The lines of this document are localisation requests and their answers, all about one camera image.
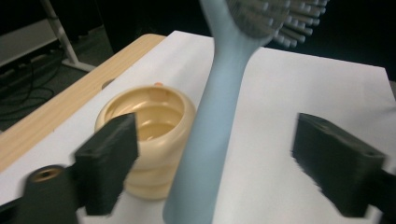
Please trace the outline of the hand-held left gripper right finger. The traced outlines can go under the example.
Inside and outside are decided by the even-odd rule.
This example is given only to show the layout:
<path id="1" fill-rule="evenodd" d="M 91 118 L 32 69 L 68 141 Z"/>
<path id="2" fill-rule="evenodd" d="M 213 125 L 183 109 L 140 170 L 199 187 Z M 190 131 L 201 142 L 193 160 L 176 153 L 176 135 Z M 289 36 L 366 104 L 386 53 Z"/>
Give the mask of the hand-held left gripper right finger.
<path id="1" fill-rule="evenodd" d="M 364 217 L 370 205 L 388 214 L 383 152 L 326 119 L 301 113 L 291 155 L 342 216 Z"/>

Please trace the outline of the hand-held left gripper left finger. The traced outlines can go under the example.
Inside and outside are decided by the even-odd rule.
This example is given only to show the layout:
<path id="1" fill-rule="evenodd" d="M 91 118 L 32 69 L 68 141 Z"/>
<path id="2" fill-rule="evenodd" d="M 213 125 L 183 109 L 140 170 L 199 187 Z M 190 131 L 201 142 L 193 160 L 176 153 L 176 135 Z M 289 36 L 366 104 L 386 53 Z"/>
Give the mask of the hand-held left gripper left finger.
<path id="1" fill-rule="evenodd" d="M 72 174 L 77 182 L 79 204 L 88 216 L 110 215 L 138 157 L 134 113 L 111 119 L 74 157 Z"/>

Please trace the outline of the cream ringed cup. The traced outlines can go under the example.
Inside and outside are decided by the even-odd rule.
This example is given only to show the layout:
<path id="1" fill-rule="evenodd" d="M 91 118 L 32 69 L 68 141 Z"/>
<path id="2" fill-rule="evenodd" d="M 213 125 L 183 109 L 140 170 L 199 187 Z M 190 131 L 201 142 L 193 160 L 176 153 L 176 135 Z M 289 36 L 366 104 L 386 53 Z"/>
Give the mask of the cream ringed cup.
<path id="1" fill-rule="evenodd" d="M 156 83 L 124 91 L 101 109 L 95 130 L 115 117 L 134 113 L 138 158 L 124 181 L 125 190 L 145 200 L 163 200 L 172 186 L 196 109 L 183 92 Z"/>

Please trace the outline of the light blue hairbrush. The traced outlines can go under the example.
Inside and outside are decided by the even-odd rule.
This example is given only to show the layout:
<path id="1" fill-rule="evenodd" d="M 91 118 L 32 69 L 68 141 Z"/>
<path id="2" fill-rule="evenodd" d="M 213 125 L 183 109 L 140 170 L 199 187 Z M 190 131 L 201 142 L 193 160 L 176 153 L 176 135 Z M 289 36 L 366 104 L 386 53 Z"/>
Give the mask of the light blue hairbrush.
<path id="1" fill-rule="evenodd" d="M 165 224 L 211 224 L 242 79 L 254 52 L 294 48 L 312 35 L 330 0 L 199 0 L 214 58 L 163 208 Z"/>

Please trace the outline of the white table mat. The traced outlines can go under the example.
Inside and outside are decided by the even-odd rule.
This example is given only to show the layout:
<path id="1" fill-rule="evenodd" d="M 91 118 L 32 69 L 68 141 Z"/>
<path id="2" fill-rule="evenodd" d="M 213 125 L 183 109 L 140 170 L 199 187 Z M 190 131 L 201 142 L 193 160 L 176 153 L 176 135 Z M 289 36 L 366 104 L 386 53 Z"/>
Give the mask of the white table mat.
<path id="1" fill-rule="evenodd" d="M 213 58 L 209 37 L 145 35 L 69 92 L 0 134 L 0 204 L 20 194 L 34 169 L 67 164 L 116 94 L 161 82 L 201 99 Z M 380 67 L 260 49 L 241 85 L 213 224 L 375 224 L 340 215 L 291 156 L 299 113 L 338 125 L 387 155 L 396 170 L 396 99 Z"/>

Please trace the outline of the grey metal stand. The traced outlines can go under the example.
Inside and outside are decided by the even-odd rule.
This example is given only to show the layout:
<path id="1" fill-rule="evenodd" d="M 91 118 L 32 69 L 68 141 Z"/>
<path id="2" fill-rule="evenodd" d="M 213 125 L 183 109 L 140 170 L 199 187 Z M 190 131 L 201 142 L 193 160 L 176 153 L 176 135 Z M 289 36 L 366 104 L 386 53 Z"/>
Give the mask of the grey metal stand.
<path id="1" fill-rule="evenodd" d="M 39 4 L 46 13 L 45 19 L 0 35 L 0 67 L 11 64 L 58 40 L 66 55 L 66 58 L 62 60 L 63 65 L 84 72 L 94 70 L 95 66 L 78 59 L 50 0 L 39 0 Z"/>

